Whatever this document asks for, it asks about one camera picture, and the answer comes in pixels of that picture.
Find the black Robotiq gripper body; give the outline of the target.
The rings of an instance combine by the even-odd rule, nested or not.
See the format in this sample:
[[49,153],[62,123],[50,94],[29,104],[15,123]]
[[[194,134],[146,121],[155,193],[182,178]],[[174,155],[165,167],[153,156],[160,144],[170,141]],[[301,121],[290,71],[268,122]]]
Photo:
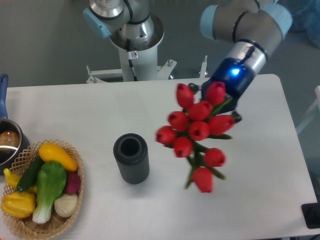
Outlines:
[[248,88],[255,77],[255,73],[244,62],[236,60],[232,57],[225,58],[218,66],[214,74],[209,80],[201,86],[201,97],[207,100],[206,93],[214,82],[222,82],[225,84],[226,94],[232,97],[219,114],[234,111],[238,105],[238,100]]

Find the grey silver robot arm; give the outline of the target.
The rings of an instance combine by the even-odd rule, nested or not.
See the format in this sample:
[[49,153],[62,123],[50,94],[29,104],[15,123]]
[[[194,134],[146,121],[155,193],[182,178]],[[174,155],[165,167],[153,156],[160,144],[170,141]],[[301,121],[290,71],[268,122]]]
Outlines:
[[[161,20],[150,12],[147,0],[91,0],[84,9],[86,24],[117,47],[125,82],[168,79],[173,62],[158,67],[158,45],[164,37]],[[200,87],[207,100],[209,87],[223,82],[227,104],[219,112],[231,112],[237,122],[238,100],[261,71],[292,25],[290,12],[275,0],[232,0],[208,6],[200,17],[203,36],[233,43],[211,78]]]

